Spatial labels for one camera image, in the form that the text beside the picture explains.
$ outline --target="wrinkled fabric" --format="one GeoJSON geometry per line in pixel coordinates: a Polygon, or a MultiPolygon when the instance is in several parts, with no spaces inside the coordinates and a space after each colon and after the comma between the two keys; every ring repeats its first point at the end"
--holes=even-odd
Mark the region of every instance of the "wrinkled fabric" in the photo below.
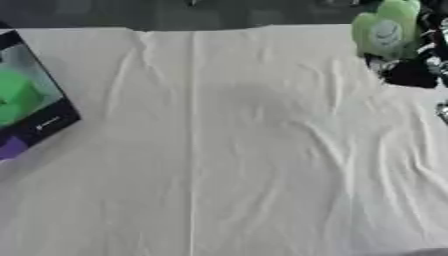
{"type": "Polygon", "coordinates": [[[349,26],[21,32],[84,120],[0,166],[1,255],[448,247],[447,91],[382,85],[349,26]]]}

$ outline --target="green object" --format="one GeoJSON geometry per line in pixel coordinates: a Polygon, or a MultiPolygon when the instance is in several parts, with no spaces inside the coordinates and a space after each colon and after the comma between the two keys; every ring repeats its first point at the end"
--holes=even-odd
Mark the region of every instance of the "green object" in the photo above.
{"type": "Polygon", "coordinates": [[[29,78],[0,70],[0,125],[10,125],[31,114],[42,101],[43,95],[29,78]]]}
{"type": "Polygon", "coordinates": [[[358,53],[387,60],[412,58],[418,43],[418,0],[384,0],[377,13],[361,13],[352,23],[358,53]]]}

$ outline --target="floor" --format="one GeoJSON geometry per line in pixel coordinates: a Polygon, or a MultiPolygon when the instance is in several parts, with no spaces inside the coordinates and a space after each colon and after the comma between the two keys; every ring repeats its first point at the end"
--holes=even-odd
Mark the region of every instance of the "floor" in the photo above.
{"type": "Polygon", "coordinates": [[[195,7],[189,7],[186,1],[0,0],[0,17],[19,28],[217,30],[270,24],[350,23],[361,11],[349,7],[352,0],[201,0],[195,7]]]}

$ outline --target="product box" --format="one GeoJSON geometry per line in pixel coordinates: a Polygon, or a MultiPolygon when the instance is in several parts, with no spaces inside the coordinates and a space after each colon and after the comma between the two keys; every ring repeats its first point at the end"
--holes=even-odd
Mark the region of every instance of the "product box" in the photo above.
{"type": "Polygon", "coordinates": [[[0,161],[80,120],[70,100],[16,31],[0,35],[0,161]]]}

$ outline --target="white sheet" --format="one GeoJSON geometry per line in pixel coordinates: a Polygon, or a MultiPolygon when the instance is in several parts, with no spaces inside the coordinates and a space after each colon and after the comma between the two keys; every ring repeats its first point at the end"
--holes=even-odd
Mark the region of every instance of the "white sheet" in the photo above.
{"type": "Polygon", "coordinates": [[[348,26],[21,32],[84,121],[0,167],[1,255],[448,245],[448,95],[381,85],[348,26]]]}

